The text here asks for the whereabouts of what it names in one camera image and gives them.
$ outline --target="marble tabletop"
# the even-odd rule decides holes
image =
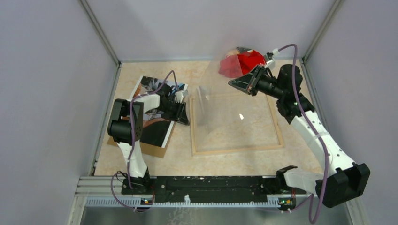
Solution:
[[[164,78],[170,70],[175,71],[179,82],[189,85],[190,92],[200,84],[209,63],[209,61],[123,63],[114,99],[128,98],[141,75]],[[282,65],[291,63],[291,60],[277,60],[272,70],[273,74],[277,75]],[[305,81],[301,84],[301,92],[310,98]],[[144,154],[144,161],[150,174],[154,176],[275,175],[278,169],[289,165],[321,173],[318,161],[303,138],[278,113],[277,121],[284,139],[283,148],[192,156],[190,127],[176,124],[165,157],[158,158]],[[107,144],[108,140],[109,135],[105,132],[95,175],[113,175],[118,170],[126,171],[122,152],[118,147]]]

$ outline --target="gray wall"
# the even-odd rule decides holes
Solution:
[[[333,0],[88,0],[120,60],[189,60],[245,46],[305,50]],[[281,56],[292,56],[290,50]]]
[[[0,1],[0,224],[65,224],[115,65],[77,0]]]
[[[350,0],[309,61],[337,143],[371,170],[363,201],[374,224],[396,224],[398,1]]]

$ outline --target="red object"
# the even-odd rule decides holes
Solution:
[[[229,78],[237,78],[246,75],[258,64],[266,64],[264,56],[255,50],[246,51],[221,60],[218,73]]]

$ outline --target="wooden picture frame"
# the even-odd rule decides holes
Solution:
[[[211,97],[226,97],[226,96],[231,96],[229,94],[219,94],[219,95],[211,95]],[[272,124],[275,129],[276,133],[276,138],[278,140],[277,145],[264,145],[264,146],[256,146],[256,147],[248,147],[248,148],[234,148],[234,149],[225,149],[225,150],[213,150],[213,151],[197,151],[196,150],[196,140],[195,140],[195,110],[194,110],[194,101],[195,97],[191,96],[189,97],[189,108],[190,108],[190,116],[191,116],[191,140],[192,140],[192,155],[193,156],[199,156],[199,155],[213,155],[213,154],[227,154],[227,153],[232,153],[232,152],[242,152],[242,151],[252,151],[252,150],[267,150],[267,149],[279,149],[283,148],[285,146],[283,136],[281,133],[281,129],[278,124],[278,120],[276,117],[276,110],[274,107],[274,102],[272,101],[271,97],[265,96],[267,99],[269,111],[270,111],[270,116],[272,118]]]

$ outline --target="photo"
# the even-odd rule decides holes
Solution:
[[[137,89],[133,91],[133,97],[138,94],[142,95],[146,92],[155,91],[162,82],[163,79],[147,76],[141,77]],[[171,95],[177,91],[174,80],[167,81],[166,84],[171,87]],[[179,90],[186,90],[187,85],[184,83],[178,83],[178,88]],[[140,139],[141,142],[164,148],[174,124],[174,121],[170,121],[166,118],[169,118],[169,116],[158,109],[144,112],[143,131]]]

